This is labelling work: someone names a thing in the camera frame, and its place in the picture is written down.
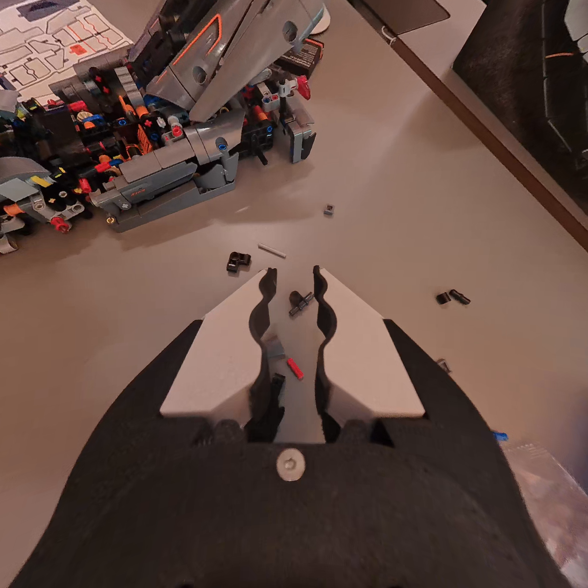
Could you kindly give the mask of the lego set box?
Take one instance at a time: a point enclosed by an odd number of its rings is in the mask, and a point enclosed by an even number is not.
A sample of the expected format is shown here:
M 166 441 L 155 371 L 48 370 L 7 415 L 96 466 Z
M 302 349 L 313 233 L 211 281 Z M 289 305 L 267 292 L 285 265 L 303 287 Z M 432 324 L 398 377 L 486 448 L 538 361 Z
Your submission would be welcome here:
M 587 1 L 486 1 L 453 70 L 587 212 Z

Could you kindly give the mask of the dark table hatch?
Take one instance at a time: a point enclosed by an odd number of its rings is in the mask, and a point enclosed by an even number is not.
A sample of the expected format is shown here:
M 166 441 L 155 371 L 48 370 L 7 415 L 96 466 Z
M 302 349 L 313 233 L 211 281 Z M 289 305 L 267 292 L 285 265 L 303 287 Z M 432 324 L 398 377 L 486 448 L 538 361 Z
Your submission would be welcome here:
M 438 1 L 362 1 L 388 30 L 404 34 L 450 18 Z

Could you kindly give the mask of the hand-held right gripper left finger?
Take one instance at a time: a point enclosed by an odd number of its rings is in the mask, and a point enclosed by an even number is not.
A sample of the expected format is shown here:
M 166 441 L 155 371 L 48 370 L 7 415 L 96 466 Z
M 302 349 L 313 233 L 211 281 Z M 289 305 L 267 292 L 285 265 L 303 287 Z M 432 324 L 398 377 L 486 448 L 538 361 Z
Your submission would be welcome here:
M 163 417 L 233 420 L 250 441 L 272 442 L 284 415 L 263 336 L 277 269 L 261 270 L 203 318 L 160 406 Z

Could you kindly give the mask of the black battery pack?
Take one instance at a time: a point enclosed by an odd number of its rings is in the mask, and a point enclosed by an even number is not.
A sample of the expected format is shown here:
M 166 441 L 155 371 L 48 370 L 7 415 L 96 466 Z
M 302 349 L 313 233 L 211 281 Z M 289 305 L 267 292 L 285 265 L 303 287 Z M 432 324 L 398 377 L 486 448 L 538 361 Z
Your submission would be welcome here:
M 275 61 L 275 65 L 296 77 L 310 79 L 322 59 L 325 44 L 314 39 L 305 39 L 298 52 L 291 49 Z

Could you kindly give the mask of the pile of clear plastic bags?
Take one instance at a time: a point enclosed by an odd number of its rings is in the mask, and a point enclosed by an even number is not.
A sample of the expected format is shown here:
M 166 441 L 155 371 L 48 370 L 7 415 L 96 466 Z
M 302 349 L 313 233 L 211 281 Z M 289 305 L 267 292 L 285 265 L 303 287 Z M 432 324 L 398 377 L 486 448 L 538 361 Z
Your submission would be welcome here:
M 587 494 L 544 447 L 500 445 L 554 561 L 573 587 L 587 587 Z

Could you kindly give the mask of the scattered loose lego pieces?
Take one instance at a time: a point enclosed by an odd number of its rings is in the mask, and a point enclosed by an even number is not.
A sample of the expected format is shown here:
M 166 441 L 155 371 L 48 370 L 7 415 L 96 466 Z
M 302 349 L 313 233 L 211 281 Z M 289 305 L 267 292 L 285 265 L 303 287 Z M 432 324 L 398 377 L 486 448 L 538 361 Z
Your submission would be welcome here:
M 258 243 L 258 249 L 260 249 L 261 251 L 265 251 L 269 254 L 272 254 L 274 256 L 277 256 L 278 258 L 281 259 L 286 259 L 287 258 L 287 254 L 285 254 L 284 252 L 274 248 L 274 247 L 270 247 L 266 244 L 263 243 Z M 239 268 L 241 266 L 249 266 L 251 264 L 251 256 L 249 254 L 244 254 L 243 252 L 232 252 L 229 255 L 229 261 L 227 264 L 227 271 L 228 272 L 239 272 Z M 447 362 L 445 361 L 445 359 L 439 359 L 436 361 L 437 365 L 440 366 L 440 368 L 442 368 L 445 373 L 447 373 L 448 375 L 450 374 L 450 368 L 449 365 L 447 364 Z M 494 437 L 496 438 L 496 440 L 500 443 L 500 442 L 507 442 L 509 440 L 509 437 L 506 433 L 503 432 L 498 432 L 496 430 L 492 431 Z

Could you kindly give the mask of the grey lego car model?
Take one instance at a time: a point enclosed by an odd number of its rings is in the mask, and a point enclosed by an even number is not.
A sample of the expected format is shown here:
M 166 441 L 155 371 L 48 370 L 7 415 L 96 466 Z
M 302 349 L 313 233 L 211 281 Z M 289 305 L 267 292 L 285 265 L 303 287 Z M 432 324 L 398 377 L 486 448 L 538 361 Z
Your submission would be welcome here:
M 1 254 L 32 224 L 68 233 L 92 208 L 129 231 L 235 187 L 239 159 L 316 134 L 306 77 L 275 65 L 298 52 L 323 1 L 158 1 L 139 39 L 74 66 L 20 100 L 1 76 Z

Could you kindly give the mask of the white sticker sheet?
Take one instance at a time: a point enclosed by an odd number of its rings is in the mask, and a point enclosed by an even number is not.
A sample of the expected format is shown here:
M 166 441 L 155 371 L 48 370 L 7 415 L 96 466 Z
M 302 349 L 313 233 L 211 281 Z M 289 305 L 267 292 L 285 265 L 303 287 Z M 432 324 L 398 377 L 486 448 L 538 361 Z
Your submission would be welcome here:
M 20 100 L 55 100 L 75 65 L 132 44 L 93 1 L 1 1 L 1 76 Z

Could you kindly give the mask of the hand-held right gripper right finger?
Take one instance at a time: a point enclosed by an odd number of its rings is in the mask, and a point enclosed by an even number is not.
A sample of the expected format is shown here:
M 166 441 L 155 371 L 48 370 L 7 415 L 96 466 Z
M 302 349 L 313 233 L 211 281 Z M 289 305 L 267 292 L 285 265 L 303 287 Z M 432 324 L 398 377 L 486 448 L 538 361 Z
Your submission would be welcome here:
M 351 421 L 421 418 L 422 401 L 384 317 L 325 268 L 313 268 L 320 344 L 315 404 L 327 443 Z

